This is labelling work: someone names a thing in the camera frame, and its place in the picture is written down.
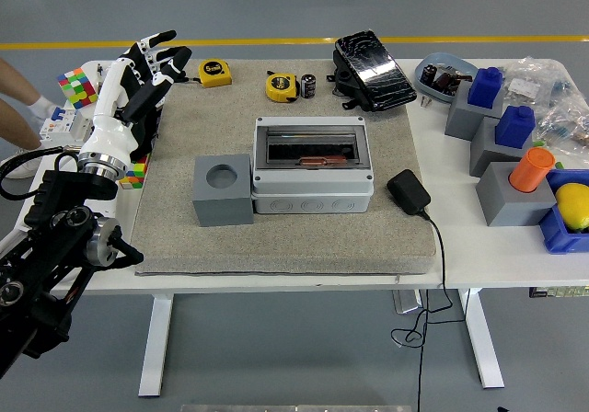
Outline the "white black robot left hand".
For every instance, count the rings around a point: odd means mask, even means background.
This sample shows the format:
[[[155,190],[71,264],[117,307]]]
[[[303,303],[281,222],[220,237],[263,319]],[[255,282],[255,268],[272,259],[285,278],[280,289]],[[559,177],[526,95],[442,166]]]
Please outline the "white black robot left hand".
[[[186,46],[157,47],[176,36],[168,30],[138,40],[110,64],[93,114],[94,130],[79,152],[80,169],[102,164],[119,175],[126,171],[139,146],[133,127],[164,98],[191,57]]]

